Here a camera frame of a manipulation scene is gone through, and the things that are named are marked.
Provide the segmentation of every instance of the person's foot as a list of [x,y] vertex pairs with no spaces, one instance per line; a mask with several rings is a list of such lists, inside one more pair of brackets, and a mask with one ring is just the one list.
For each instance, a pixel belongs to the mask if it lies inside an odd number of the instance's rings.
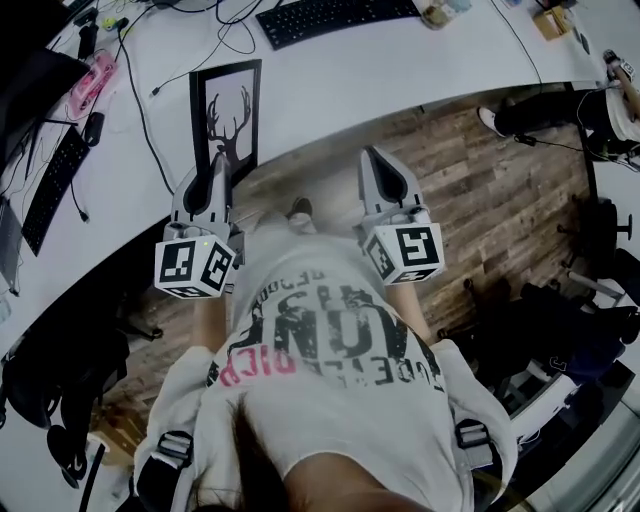
[[306,213],[309,217],[313,215],[313,207],[311,206],[311,201],[306,197],[299,197],[293,202],[291,206],[291,211],[287,213],[287,219],[293,217],[296,213]]
[[489,130],[496,132],[500,137],[504,137],[496,128],[496,115],[491,110],[485,107],[478,108],[478,117]]

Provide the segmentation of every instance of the white cube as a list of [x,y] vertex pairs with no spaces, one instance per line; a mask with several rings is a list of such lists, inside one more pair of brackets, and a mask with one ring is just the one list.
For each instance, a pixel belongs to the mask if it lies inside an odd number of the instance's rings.
[[424,281],[445,268],[440,224],[376,226],[363,247],[385,285]]
[[180,299],[220,297],[236,254],[215,235],[156,244],[155,287]]

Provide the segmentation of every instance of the black pants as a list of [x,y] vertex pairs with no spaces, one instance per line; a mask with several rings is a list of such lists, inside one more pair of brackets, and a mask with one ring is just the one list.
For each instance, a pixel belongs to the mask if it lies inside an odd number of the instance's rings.
[[588,93],[589,91],[563,91],[538,94],[498,112],[496,128],[503,135],[516,135],[569,123],[577,125],[580,106],[580,121],[585,128],[605,139],[615,139],[616,134],[609,122],[606,91]]

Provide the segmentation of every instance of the pink object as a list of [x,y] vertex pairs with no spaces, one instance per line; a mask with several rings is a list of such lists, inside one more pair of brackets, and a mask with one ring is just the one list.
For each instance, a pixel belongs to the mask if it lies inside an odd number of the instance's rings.
[[69,103],[75,117],[81,116],[88,110],[117,68],[118,65],[108,51],[103,50],[95,55],[89,72],[71,89]]

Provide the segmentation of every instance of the deer silhouette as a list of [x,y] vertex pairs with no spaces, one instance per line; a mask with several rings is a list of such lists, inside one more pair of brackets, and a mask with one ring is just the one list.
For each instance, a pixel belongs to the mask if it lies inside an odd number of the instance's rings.
[[218,97],[220,94],[216,94],[213,98],[213,101],[209,103],[209,107],[207,108],[207,137],[212,142],[220,142],[222,146],[218,146],[218,149],[225,154],[227,160],[229,160],[229,164],[231,166],[232,171],[236,171],[244,166],[247,161],[251,158],[251,155],[243,158],[242,160],[238,159],[238,150],[236,148],[236,144],[238,142],[238,134],[240,130],[242,130],[249,119],[251,118],[251,97],[247,90],[242,87],[242,107],[243,107],[243,115],[244,119],[240,126],[238,126],[238,122],[233,117],[233,136],[227,137],[226,128],[222,128],[222,135],[218,134],[216,131],[216,124],[218,123],[218,119],[220,116],[216,113],[216,102],[218,101]]

